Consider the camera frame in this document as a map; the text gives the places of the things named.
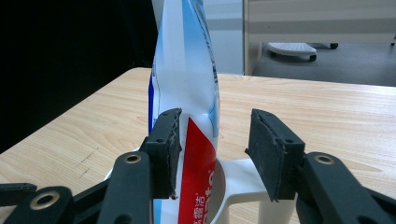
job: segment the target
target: wood grain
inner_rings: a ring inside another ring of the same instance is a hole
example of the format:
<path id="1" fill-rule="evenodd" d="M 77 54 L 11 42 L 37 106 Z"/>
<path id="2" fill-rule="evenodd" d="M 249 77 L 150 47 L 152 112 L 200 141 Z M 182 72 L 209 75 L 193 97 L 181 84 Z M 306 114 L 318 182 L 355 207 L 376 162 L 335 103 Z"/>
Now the wood grain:
<path id="1" fill-rule="evenodd" d="M 136 68 L 0 155 L 0 183 L 62 185 L 74 194 L 100 182 L 148 132 L 149 69 Z M 370 189 L 396 198 L 396 89 L 219 75 L 218 155 L 244 159 L 252 108 L 282 119 L 306 151 L 340 158 Z M 256 223 L 257 203 L 231 207 L 232 223 Z M 0 208 L 0 222 L 11 207 Z M 293 216 L 291 223 L 299 223 Z"/>

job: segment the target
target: white stand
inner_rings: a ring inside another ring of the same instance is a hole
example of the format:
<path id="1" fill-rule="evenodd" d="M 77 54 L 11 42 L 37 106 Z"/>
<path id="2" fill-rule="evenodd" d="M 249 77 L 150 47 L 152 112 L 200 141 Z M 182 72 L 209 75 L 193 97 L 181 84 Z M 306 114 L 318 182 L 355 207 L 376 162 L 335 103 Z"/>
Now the white stand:
<path id="1" fill-rule="evenodd" d="M 268 43 L 268 49 L 271 56 L 277 54 L 287 56 L 309 56 L 309 61 L 313 62 L 317 59 L 317 50 L 305 43 Z"/>

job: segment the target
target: wooden table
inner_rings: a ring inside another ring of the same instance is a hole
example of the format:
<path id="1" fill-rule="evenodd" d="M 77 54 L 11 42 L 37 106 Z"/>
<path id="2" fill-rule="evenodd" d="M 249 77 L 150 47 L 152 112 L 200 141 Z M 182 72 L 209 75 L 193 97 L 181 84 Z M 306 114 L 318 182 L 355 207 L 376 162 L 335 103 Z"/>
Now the wooden table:
<path id="1" fill-rule="evenodd" d="M 0 155 L 0 183 L 67 186 L 74 194 L 103 180 L 148 133 L 150 69 L 128 71 Z M 218 155 L 246 159 L 251 108 L 276 114 L 306 152 L 340 158 L 370 189 L 396 198 L 396 89 L 219 75 Z M 257 203 L 232 205 L 232 223 L 256 223 Z M 0 208 L 0 222 L 12 207 Z M 298 223 L 294 214 L 291 223 Z"/>

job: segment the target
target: table surface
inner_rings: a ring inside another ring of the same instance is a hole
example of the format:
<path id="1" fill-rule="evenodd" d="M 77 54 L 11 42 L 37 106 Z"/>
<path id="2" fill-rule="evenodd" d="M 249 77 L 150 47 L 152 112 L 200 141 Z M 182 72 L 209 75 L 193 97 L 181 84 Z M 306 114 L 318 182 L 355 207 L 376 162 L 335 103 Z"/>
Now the table surface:
<path id="1" fill-rule="evenodd" d="M 0 183 L 99 183 L 148 134 L 150 69 L 132 69 L 0 155 Z M 363 186 L 396 198 L 396 89 L 219 75 L 218 156 L 247 159 L 252 108 L 277 115 L 306 143 L 341 159 Z M 231 206 L 231 223 L 256 223 L 257 203 Z M 0 223 L 13 207 L 0 208 Z M 298 223 L 294 214 L 290 223 Z"/>

